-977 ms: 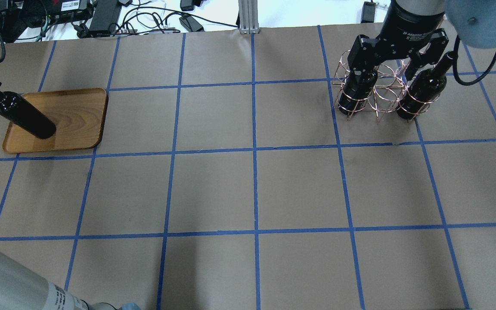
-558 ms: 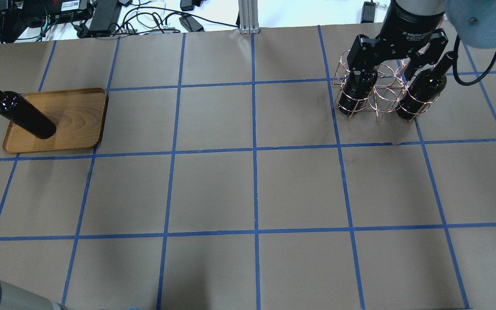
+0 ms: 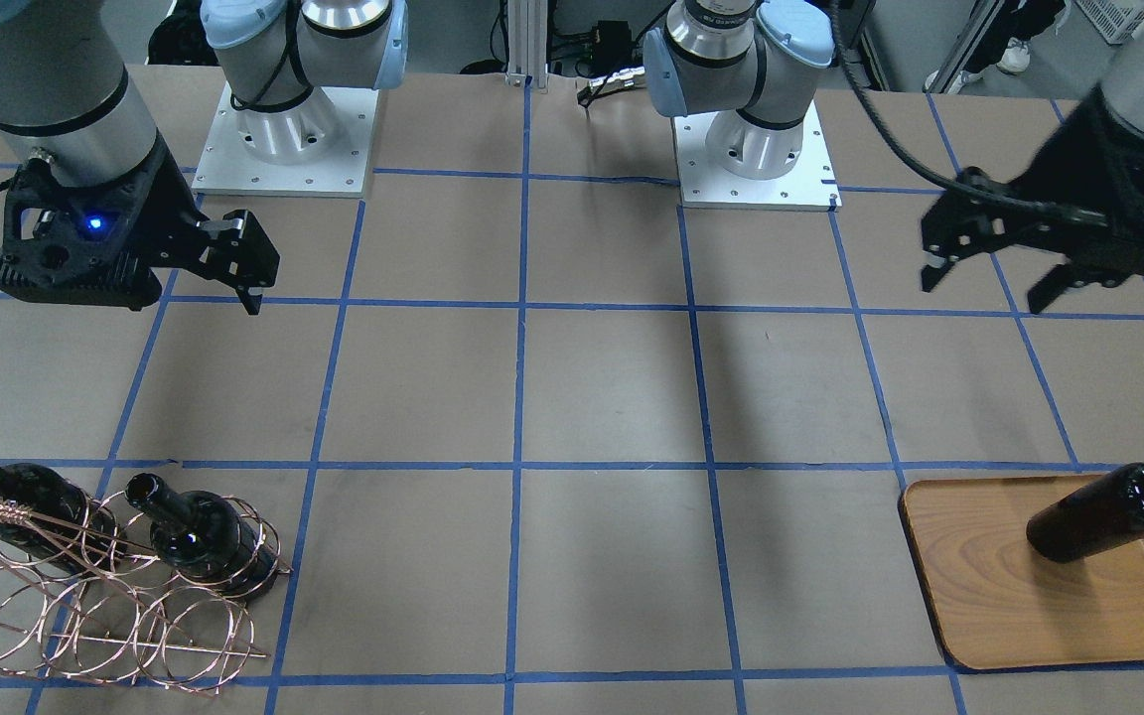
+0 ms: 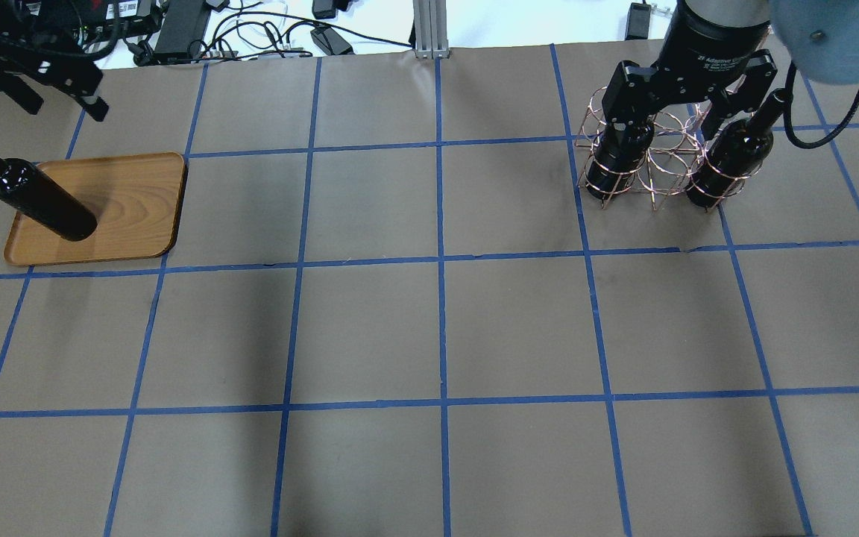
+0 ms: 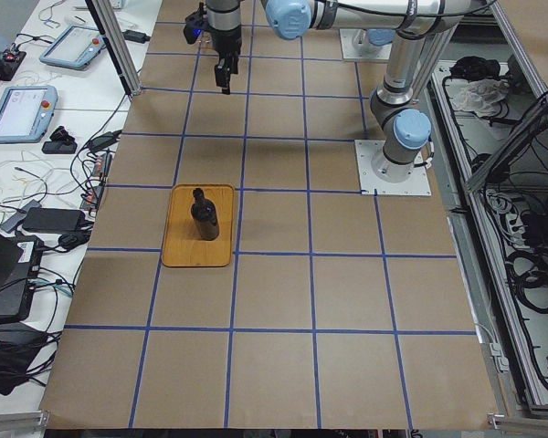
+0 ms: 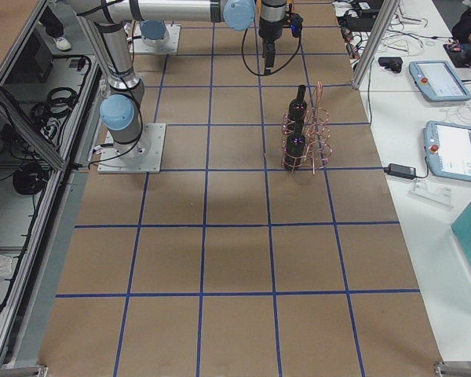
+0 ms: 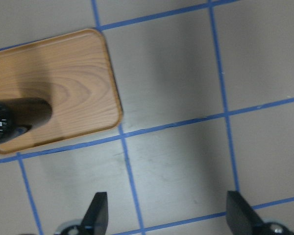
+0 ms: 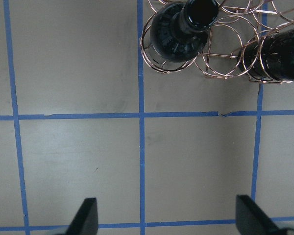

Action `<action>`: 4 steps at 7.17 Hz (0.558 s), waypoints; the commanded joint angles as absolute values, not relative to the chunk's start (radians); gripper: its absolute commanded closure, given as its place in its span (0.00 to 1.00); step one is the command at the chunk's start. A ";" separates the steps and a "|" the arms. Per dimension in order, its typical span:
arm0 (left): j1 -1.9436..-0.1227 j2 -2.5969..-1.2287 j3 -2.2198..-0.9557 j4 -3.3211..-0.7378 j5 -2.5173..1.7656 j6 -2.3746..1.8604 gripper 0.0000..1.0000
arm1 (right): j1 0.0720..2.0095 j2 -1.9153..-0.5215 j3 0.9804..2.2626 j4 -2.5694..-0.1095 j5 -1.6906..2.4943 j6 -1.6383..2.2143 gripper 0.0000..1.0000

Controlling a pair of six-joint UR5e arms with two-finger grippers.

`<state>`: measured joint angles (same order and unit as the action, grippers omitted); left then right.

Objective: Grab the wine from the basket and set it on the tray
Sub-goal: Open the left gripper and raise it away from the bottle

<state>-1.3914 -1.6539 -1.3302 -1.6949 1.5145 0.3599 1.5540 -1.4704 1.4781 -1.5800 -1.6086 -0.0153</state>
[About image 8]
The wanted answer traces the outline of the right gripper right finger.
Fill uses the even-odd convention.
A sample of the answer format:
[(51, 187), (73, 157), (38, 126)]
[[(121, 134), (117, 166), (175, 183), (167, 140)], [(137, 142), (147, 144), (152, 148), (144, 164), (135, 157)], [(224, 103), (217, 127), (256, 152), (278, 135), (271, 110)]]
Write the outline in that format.
[(236, 196), (235, 224), (241, 235), (284, 234), (248, 195)]

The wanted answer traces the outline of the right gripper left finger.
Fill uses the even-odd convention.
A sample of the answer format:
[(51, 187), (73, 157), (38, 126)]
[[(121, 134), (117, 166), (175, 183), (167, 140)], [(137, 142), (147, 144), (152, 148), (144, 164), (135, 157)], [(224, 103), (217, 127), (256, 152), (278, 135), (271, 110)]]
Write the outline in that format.
[(98, 206), (96, 198), (86, 198), (81, 204), (66, 235), (96, 235), (98, 233)]

